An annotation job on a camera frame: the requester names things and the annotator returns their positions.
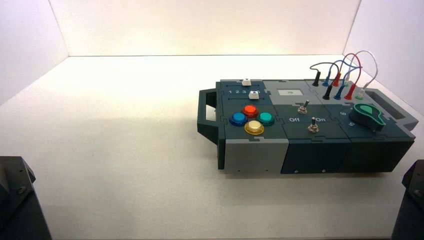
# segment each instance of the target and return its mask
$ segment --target gray cable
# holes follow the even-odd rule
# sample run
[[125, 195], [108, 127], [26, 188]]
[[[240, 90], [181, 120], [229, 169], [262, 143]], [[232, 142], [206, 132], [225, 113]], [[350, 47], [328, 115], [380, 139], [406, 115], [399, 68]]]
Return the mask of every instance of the gray cable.
[[[369, 82], [367, 82], [367, 83], [365, 83], [365, 85], [363, 86], [363, 88], [362, 89], [366, 89], [367, 87], [368, 87], [368, 85], [370, 85], [370, 83], [372, 82], [372, 81], [374, 81], [374, 79], [376, 79], [376, 77], [377, 77], [377, 74], [379, 74], [379, 67], [378, 67], [378, 65], [377, 65], [377, 60], [376, 60], [376, 57], [374, 56], [374, 54], [372, 53], [372, 52], [370, 52], [370, 51], [368, 51], [368, 50], [360, 50], [360, 51], [358, 51], [357, 53], [356, 53], [356, 55], [358, 55], [358, 54], [360, 54], [360, 53], [369, 53], [370, 55], [371, 55], [371, 57], [372, 57], [372, 59], [374, 60], [374, 64], [375, 64], [375, 74], [374, 74], [374, 76], [372, 77], [372, 79], [371, 79], [371, 81], [369, 81]], [[352, 57], [352, 60], [350, 60], [350, 65], [352, 65], [352, 62], [354, 61], [354, 57]], [[351, 74], [349, 73], [349, 75], [347, 75], [347, 77], [346, 77], [346, 80], [348, 80], [349, 81], [349, 78], [351, 77]]]

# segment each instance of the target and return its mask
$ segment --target red cable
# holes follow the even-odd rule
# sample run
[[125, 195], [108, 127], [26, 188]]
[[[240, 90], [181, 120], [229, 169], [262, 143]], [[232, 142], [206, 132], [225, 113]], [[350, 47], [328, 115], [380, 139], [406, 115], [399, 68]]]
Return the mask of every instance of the red cable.
[[341, 71], [342, 71], [342, 67], [343, 67], [343, 64], [345, 63], [345, 59], [346, 59], [346, 57], [347, 56], [349, 56], [349, 55], [353, 55], [355, 58], [356, 58], [356, 60], [358, 60], [358, 65], [359, 65], [359, 75], [358, 75], [358, 78], [356, 79], [356, 81], [355, 81], [355, 85], [357, 84], [357, 82], [358, 82], [358, 80], [359, 80], [359, 77], [361, 76], [361, 69], [362, 69], [362, 65], [361, 65], [361, 61], [359, 61], [359, 58], [358, 58], [358, 56], [355, 54], [355, 53], [348, 53], [348, 54], [346, 54], [346, 56], [344, 56], [344, 58], [343, 58], [343, 61], [341, 62], [341, 65], [340, 65], [340, 69], [338, 70], [338, 73], [340, 73]]
[[358, 78], [356, 79], [355, 83], [352, 84], [352, 86], [350, 86], [349, 92], [346, 94], [346, 96], [344, 96], [344, 99], [346, 99], [346, 100], [351, 100], [352, 99], [352, 94], [354, 93], [354, 90], [355, 90], [355, 88], [357, 86], [357, 82], [359, 80], [359, 77], [361, 76], [361, 69], [362, 69], [362, 65], [361, 65], [361, 62], [359, 61], [358, 56], [355, 53], [348, 53], [348, 54], [346, 54], [346, 56], [344, 56], [343, 61], [341, 62], [340, 69], [339, 69], [339, 72], [338, 73], [340, 73], [340, 71], [342, 70], [343, 63], [345, 63], [345, 59], [349, 55], [353, 55], [356, 58], [356, 60], [358, 60], [358, 64], [359, 64], [359, 75], [358, 75]]

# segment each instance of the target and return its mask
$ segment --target white table surface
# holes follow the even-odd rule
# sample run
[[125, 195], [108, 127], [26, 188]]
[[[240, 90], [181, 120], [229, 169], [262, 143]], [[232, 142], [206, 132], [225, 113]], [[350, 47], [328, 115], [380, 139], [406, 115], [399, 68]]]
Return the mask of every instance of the white table surface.
[[69, 57], [0, 106], [0, 155], [33, 169], [55, 239], [388, 237], [422, 123], [393, 172], [367, 175], [227, 175], [197, 133], [199, 90], [216, 81], [314, 78], [309, 65], [339, 58]]

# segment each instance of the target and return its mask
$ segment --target round push button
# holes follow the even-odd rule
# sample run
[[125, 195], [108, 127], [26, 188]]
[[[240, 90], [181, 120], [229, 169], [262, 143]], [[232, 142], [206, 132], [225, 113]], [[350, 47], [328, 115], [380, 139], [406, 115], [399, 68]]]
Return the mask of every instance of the round push button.
[[274, 118], [269, 112], [261, 112], [257, 120], [264, 126], [271, 126], [274, 124]]
[[245, 125], [244, 125], [244, 130], [246, 131], [246, 133], [251, 134], [251, 135], [260, 135], [264, 132], [264, 126], [256, 121], [248, 121]]
[[234, 113], [229, 119], [229, 122], [235, 126], [243, 126], [247, 121], [247, 117], [241, 112]]
[[258, 110], [253, 105], [246, 105], [241, 110], [248, 118], [256, 118], [258, 116]]

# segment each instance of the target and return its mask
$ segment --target red button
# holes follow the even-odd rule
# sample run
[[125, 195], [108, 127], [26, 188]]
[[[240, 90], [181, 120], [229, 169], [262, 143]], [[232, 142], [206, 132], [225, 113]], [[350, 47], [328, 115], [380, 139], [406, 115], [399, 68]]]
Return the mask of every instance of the red button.
[[244, 106], [243, 110], [241, 110], [248, 118], [256, 118], [258, 116], [258, 110], [253, 105]]

